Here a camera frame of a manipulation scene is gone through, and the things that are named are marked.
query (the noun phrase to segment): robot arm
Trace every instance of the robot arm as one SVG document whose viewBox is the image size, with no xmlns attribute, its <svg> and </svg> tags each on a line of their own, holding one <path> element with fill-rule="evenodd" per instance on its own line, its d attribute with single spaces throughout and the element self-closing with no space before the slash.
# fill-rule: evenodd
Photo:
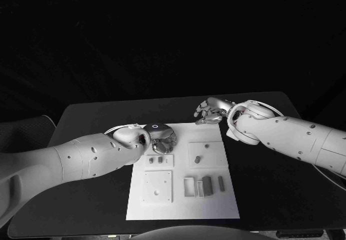
<svg viewBox="0 0 346 240">
<path fill-rule="evenodd" d="M 83 136 L 40 150 L 0 153 L 0 228 L 27 202 L 47 189 L 97 178 L 138 162 L 154 147 L 168 154 L 178 143 L 174 129 L 154 123 L 132 124 Z"/>
<path fill-rule="evenodd" d="M 204 118 L 197 125 L 217 124 L 227 117 L 227 135 L 233 139 L 250 145 L 262 142 L 272 150 L 346 176 L 345 131 L 285 116 L 276 108 L 254 100 L 236 104 L 210 97 L 195 117 L 201 111 Z"/>
</svg>

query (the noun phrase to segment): black table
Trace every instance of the black table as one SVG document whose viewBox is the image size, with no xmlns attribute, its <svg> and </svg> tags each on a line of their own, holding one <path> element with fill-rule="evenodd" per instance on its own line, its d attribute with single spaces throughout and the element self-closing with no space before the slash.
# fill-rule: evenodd
<svg viewBox="0 0 346 240">
<path fill-rule="evenodd" d="M 152 122 L 192 123 L 210 96 L 96 102 L 68 106 L 50 147 L 110 128 Z M 236 103 L 257 100 L 301 118 L 283 92 L 218 95 Z M 346 192 L 315 167 L 259 145 L 227 136 L 220 123 L 241 219 L 126 221 L 133 165 L 94 179 L 68 182 L 43 192 L 14 217 L 12 238 L 141 234 L 182 225 L 250 231 L 346 228 Z"/>
</svg>

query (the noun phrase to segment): white paper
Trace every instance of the white paper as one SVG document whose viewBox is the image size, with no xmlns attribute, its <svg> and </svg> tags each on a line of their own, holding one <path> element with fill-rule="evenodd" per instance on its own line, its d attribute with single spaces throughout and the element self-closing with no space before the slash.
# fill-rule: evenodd
<svg viewBox="0 0 346 240">
<path fill-rule="evenodd" d="M 151 146 L 133 165 L 126 220 L 239 219 L 240 211 L 228 167 L 191 168 L 190 164 L 190 143 L 223 142 L 220 124 L 172 123 L 166 125 L 174 128 L 178 138 L 178 145 L 171 153 L 174 167 L 161 168 L 161 171 L 172 171 L 172 202 L 148 204 L 142 200 L 148 155 L 159 155 Z M 185 178 L 194 178 L 198 186 L 198 181 L 203 181 L 205 176 L 211 176 L 213 179 L 214 195 L 200 197 L 197 192 L 197 197 L 185 197 Z M 224 192 L 220 187 L 220 176 L 224 179 Z"/>
</svg>

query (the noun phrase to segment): black curtain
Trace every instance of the black curtain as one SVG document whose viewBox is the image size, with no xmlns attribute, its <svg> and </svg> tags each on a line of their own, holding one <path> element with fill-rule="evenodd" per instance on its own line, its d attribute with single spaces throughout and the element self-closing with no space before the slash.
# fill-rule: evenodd
<svg viewBox="0 0 346 240">
<path fill-rule="evenodd" d="M 338 3 L 148 11 L 87 2 L 2 3 L 2 122 L 58 123 L 77 103 L 272 91 L 314 121 L 345 90 Z"/>
</svg>

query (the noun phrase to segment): white rectangular piece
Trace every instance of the white rectangular piece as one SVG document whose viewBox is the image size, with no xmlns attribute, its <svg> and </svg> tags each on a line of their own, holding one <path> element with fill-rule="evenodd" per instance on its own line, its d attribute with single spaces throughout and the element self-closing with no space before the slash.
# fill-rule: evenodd
<svg viewBox="0 0 346 240">
<path fill-rule="evenodd" d="M 146 156 L 146 168 L 174 168 L 174 155 L 148 155 Z"/>
<path fill-rule="evenodd" d="M 197 197 L 194 177 L 184 178 L 184 193 L 187 197 Z"/>
<path fill-rule="evenodd" d="M 194 168 L 228 168 L 228 157 L 224 142 L 190 143 L 190 167 Z"/>
<path fill-rule="evenodd" d="M 208 142 L 223 143 L 223 134 L 218 124 L 168 123 L 177 133 L 178 144 L 174 151 L 174 168 L 148 168 L 146 160 L 149 155 L 159 155 L 154 151 L 151 144 L 145 155 L 133 164 L 132 185 L 129 195 L 129 205 L 126 220 L 181 220 L 181 219 L 239 219 L 240 212 L 233 186 L 233 179 L 228 167 L 191 168 L 190 163 L 190 143 Z M 243 142 L 230 143 L 231 148 L 239 147 Z M 168 203 L 145 203 L 143 201 L 143 181 L 145 171 L 172 171 L 172 198 Z M 185 178 L 192 177 L 197 181 L 203 177 L 211 176 L 214 195 L 211 197 L 185 197 Z M 227 191 L 221 192 L 218 176 L 223 176 Z M 195 195 L 198 196 L 198 186 L 195 185 Z"/>
<path fill-rule="evenodd" d="M 143 203 L 172 203 L 172 171 L 146 171 L 143 175 Z"/>
<path fill-rule="evenodd" d="M 203 181 L 197 181 L 197 189 L 198 189 L 198 196 L 201 198 L 205 197 L 205 192 L 204 192 L 204 182 Z"/>
</svg>

